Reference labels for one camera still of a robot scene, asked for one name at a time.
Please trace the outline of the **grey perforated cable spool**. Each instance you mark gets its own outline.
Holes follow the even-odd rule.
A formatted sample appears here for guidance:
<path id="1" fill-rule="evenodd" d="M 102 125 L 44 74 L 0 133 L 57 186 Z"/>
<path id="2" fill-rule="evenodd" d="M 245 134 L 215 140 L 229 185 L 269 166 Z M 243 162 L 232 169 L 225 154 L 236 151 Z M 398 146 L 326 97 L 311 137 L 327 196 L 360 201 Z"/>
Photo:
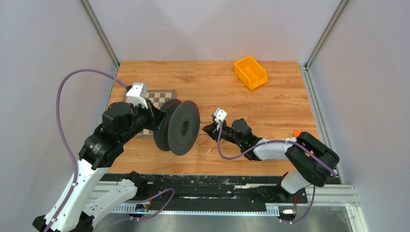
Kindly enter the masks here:
<path id="1" fill-rule="evenodd" d="M 160 110 L 167 113 L 158 130 L 153 132 L 154 142 L 161 151 L 177 156 L 187 154 L 196 142 L 200 128 L 198 106 L 193 101 L 170 99 Z"/>

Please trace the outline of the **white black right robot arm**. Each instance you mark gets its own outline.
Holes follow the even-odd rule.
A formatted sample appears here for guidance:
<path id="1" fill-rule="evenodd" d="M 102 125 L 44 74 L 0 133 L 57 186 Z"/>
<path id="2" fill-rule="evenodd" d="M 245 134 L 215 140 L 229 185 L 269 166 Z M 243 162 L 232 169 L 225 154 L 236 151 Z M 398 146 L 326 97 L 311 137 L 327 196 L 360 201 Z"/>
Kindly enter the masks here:
<path id="1" fill-rule="evenodd" d="M 284 174 L 276 188 L 276 195 L 283 202 L 291 200 L 300 189 L 310 185 L 323 187 L 331 177 L 337 176 L 338 154 L 309 132 L 283 140 L 268 140 L 254 135 L 244 119 L 235 120 L 230 127 L 225 122 L 213 122 L 202 130 L 217 142 L 217 148 L 222 141 L 239 147 L 239 155 L 221 155 L 223 159 L 288 160 L 295 170 Z"/>

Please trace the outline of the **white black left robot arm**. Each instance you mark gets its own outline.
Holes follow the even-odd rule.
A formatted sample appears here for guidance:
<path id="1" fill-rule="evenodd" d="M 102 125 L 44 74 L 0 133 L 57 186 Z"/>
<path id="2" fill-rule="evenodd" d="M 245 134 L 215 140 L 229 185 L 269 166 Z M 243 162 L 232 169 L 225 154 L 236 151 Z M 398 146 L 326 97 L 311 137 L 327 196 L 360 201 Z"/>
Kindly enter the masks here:
<path id="1" fill-rule="evenodd" d="M 123 101 L 109 105 L 102 123 L 85 140 L 63 194 L 46 215 L 34 219 L 34 228 L 39 232 L 91 232 L 122 202 L 131 197 L 144 199 L 147 181 L 131 172 L 119 187 L 87 203 L 100 179 L 123 153 L 124 145 L 144 129 L 157 130 L 166 116 L 167 112 L 151 101 L 147 101 L 146 108 Z"/>

